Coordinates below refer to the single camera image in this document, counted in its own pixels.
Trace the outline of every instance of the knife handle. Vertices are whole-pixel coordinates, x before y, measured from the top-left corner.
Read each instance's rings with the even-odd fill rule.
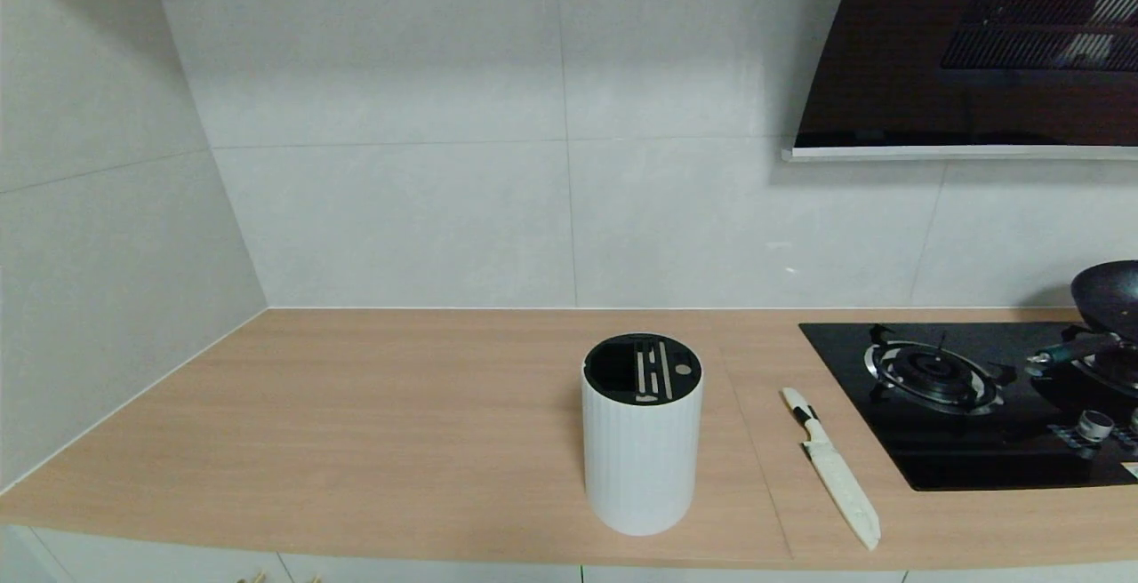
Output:
[[[806,401],[806,397],[801,396],[793,387],[782,388],[782,394],[786,404],[790,405],[790,411],[794,414],[794,419],[810,433],[810,441],[814,443],[830,443],[826,430],[822,429],[822,424],[818,422],[817,412],[814,412],[814,408]]]

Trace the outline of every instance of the white cabinet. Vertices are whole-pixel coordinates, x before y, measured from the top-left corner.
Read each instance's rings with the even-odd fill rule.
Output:
[[[0,583],[73,583],[31,529],[3,528],[0,543]]]
[[[1138,561],[909,572],[905,583],[1138,583]]]
[[[904,572],[789,572],[585,566],[584,583],[910,583]]]
[[[580,583],[576,565],[356,559],[281,555],[296,583]]]
[[[75,583],[291,583],[277,552],[245,552],[35,529]]]

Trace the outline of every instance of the black glass cooktop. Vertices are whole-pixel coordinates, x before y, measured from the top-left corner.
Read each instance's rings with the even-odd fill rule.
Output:
[[[1138,352],[1026,361],[1082,326],[800,327],[915,490],[1138,483]]]

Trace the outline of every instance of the backsplash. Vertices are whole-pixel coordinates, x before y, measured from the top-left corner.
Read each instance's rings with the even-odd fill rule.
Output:
[[[1069,304],[1138,163],[786,164],[840,0],[163,0],[273,306]]]
[[[0,0],[0,487],[265,305],[159,0]]]

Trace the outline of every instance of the white knife block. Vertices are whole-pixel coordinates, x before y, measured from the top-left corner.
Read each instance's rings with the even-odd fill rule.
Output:
[[[654,358],[669,361],[670,367],[657,362],[652,363],[654,371],[645,372],[638,368],[635,352],[627,368],[621,367],[629,339],[642,347],[649,344]],[[655,352],[660,343],[665,353]],[[617,351],[603,348],[607,345],[616,345]],[[677,368],[686,372],[677,373]],[[632,372],[630,379],[626,371]],[[593,511],[622,534],[643,536],[668,529],[684,517],[695,493],[703,405],[699,359],[667,337],[624,335],[589,352],[582,364],[580,385],[585,490]],[[632,393],[618,389],[629,386]],[[658,399],[649,401],[653,395]]]

